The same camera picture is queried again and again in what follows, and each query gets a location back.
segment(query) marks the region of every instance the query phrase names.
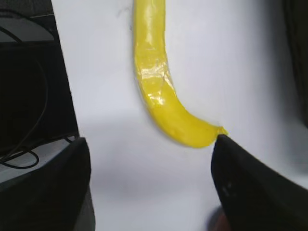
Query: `curved yellow object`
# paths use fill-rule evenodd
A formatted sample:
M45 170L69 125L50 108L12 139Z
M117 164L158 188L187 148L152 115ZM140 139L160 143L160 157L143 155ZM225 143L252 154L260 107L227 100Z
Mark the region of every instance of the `curved yellow object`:
M209 146L223 127L191 115L179 102L172 85L165 49L166 0L135 0L134 55L139 87L157 125L178 142Z

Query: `white table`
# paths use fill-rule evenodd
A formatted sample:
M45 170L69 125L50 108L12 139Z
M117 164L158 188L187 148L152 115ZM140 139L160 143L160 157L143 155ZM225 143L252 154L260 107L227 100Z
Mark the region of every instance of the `white table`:
M182 147L149 119L133 69L133 1L52 3L91 151L97 230L205 230L219 206L212 147ZM308 188L308 129L284 31L277 0L167 0L167 53L182 103Z

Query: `black wire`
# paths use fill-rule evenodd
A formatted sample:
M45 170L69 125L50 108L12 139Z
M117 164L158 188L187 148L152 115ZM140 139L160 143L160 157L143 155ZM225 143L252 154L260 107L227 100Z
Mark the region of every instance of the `black wire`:
M0 26L0 31L2 31L4 34L10 36L12 39L14 39L19 44L23 43L15 34L11 33L10 31L8 31L7 29L5 29L5 28L3 28L1 26Z
M44 28L55 39L54 34L46 26L44 26L42 23L37 22L36 20L33 20L32 18L30 18L28 16L23 15L22 13L16 12L16 11L11 10L11 9L4 9L4 8L0 8L0 13L12 13L12 14L15 14L15 15L21 17L21 18L24 18L24 19L26 19L26 20L28 20L32 23L35 23L36 25Z
M10 31L8 31L7 29L3 28L0 26L1 31L3 33L5 33L7 36L11 37L12 39L14 39L17 43L19 44L24 44L16 35L12 34ZM38 126L39 122L41 121L45 111L46 111L46 108L47 108L47 102L48 102L48 83L47 83L47 78L45 76L45 72L44 72L44 69L42 67L42 65L40 64L40 62L37 60L37 58L33 55L31 55L31 58L33 58L33 60L37 63L37 65L39 66L39 69L42 73L42 76L43 76L43 80L44 80L44 85L45 85L45 104L44 104L44 107L43 107L43 110L40 114L40 116L38 117L36 123L33 125L33 127L30 129L30 131L21 139L21 141L15 146L15 148L13 148L10 152L8 152L7 154L5 154L1 159L0 159L0 164L2 165L5 165L7 167L11 167L11 168L16 168L16 169L27 169L27 168L31 168L31 167L34 167L35 165L38 164L38 156L32 152L32 151L29 151L29 153L31 153L36 159L37 161L35 162L35 165L30 165L30 166L27 166L27 167L18 167L18 166L12 166L12 165L9 165L9 164L6 164L6 162L10 159L10 157L16 152L18 151L18 149L20 148L20 146L25 142L25 140L32 134L32 132L35 130L35 128Z
M35 163L33 163L31 165L28 165L28 166L15 166L15 165L10 165L10 164L4 162L4 163L2 163L2 165L6 166L6 167L14 168L14 169L29 169L29 168L32 168L32 167L35 167L36 165L38 165L38 163L39 163L39 156L34 151L27 151L27 152L22 152L22 153L23 153L22 155L24 155L26 153L30 153L31 155L33 155L34 158L35 158ZM13 159L16 159L18 157L21 157L22 155L21 154L17 154L17 157L16 156L12 156L10 160L13 160Z
M72 143L73 141L71 141L69 138L64 138L68 143Z

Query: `banana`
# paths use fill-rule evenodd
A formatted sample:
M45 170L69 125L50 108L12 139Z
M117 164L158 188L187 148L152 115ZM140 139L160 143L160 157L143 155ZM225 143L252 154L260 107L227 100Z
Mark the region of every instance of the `banana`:
M193 148L207 147L217 135L227 132L191 115L177 98L165 49L165 1L134 1L138 84L152 118L168 136Z

